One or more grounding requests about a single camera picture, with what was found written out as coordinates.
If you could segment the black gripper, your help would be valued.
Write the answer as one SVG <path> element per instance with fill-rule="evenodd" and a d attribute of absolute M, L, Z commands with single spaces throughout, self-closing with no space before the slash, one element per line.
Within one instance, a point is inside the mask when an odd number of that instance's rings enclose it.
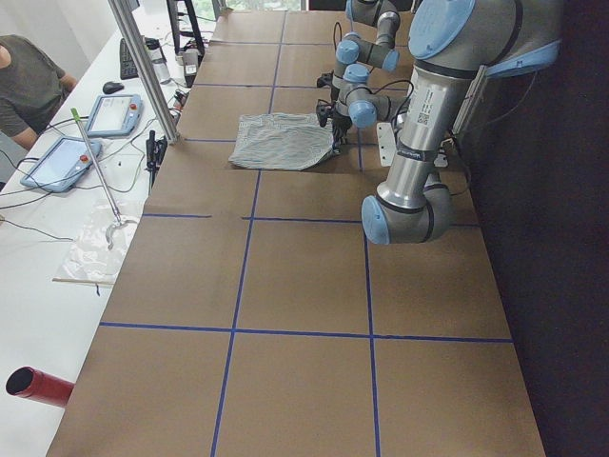
<path fill-rule="evenodd" d="M 334 85 L 334 72 L 323 73 L 317 78 L 317 88 L 330 88 L 330 100 L 336 102 L 339 95 L 339 89 Z"/>
<path fill-rule="evenodd" d="M 317 100 L 315 112 L 318 123 L 322 128 L 325 128 L 327 122 L 331 121 L 332 135 L 336 138 L 333 141 L 332 153 L 340 155 L 343 148 L 347 145 L 345 137 L 352 127 L 351 118 L 348 115 L 341 114 L 336 108 L 335 102 L 328 102 L 323 99 Z"/>

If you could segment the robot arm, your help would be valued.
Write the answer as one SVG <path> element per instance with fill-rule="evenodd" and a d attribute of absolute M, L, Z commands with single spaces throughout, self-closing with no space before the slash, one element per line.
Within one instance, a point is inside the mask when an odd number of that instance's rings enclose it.
<path fill-rule="evenodd" d="M 330 88 L 332 102 L 338 100 L 349 65 L 358 63 L 393 71 L 400 58 L 396 35 L 401 16 L 392 1 L 347 1 L 344 10 L 350 30 L 335 41 L 334 69 L 317 81 L 319 87 Z"/>
<path fill-rule="evenodd" d="M 335 51 L 335 68 L 318 83 L 331 89 L 317 105 L 321 126 L 336 140 L 351 128 L 389 122 L 396 151 L 384 182 L 363 200 L 362 223 L 375 244 L 424 243 L 451 224 L 452 204 L 435 160 L 466 93 L 479 73 L 491 77 L 544 69 L 557 58 L 563 4 L 560 1 L 424 1 L 410 25 L 414 65 L 411 91 L 381 96 L 367 84 L 371 68 L 392 71 L 401 18 L 388 1 L 350 1 L 347 17 L 375 28 L 368 42 L 347 34 Z"/>

